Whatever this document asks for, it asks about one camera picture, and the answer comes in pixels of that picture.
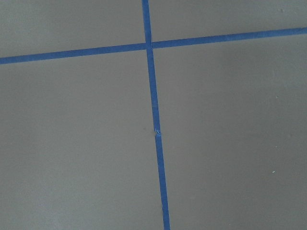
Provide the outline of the blue tape line crosswise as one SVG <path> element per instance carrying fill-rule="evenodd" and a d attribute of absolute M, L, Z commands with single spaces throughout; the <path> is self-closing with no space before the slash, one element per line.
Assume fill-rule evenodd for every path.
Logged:
<path fill-rule="evenodd" d="M 195 37 L 195 38 L 153 41 L 151 30 L 148 30 L 145 32 L 145 43 L 95 47 L 95 48 L 49 52 L 41 54 L 21 55 L 13 57 L 2 57 L 0 59 L 0 63 L 2 65 L 5 65 L 5 64 L 23 63 L 23 62 L 32 62 L 32 61 L 41 61 L 41 60 L 139 51 L 139 50 L 146 50 L 148 48 L 158 49 L 158 48 L 169 48 L 177 46 L 191 46 L 198 44 L 220 43 L 228 41 L 260 39 L 268 37 L 305 35 L 306 33 L 307 29 L 305 27 L 302 27 L 302 28 L 291 28 L 291 29 L 281 29 L 281 30 L 257 31 L 257 32 L 248 32 L 248 33 L 238 33 L 238 34 L 224 34 L 224 35 L 214 35 L 214 36 Z"/>

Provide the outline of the blue tape line lengthwise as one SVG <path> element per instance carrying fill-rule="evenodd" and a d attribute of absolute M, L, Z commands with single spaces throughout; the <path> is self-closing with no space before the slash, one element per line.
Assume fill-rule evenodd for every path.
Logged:
<path fill-rule="evenodd" d="M 152 115 L 153 115 L 153 126 L 154 126 L 153 129 L 155 137 L 157 167 L 158 167 L 159 186 L 160 186 L 160 195 L 161 195 L 161 204 L 162 204 L 163 226 L 165 230 L 169 230 L 171 229 L 171 227 L 170 227 L 169 210 L 168 210 L 163 142 L 162 142 L 162 134 L 160 128 L 160 116 L 159 116 L 158 94 L 157 94 L 155 65 L 154 65 L 154 52 L 152 45 L 152 30 L 151 30 L 149 2 L 147 0 L 142 1 L 142 13 L 143 13 L 145 46 L 146 46 L 146 55 L 147 55 L 147 66 L 149 74 L 149 86 L 150 86 L 150 95 L 151 95 L 151 104 L 152 104 Z"/>

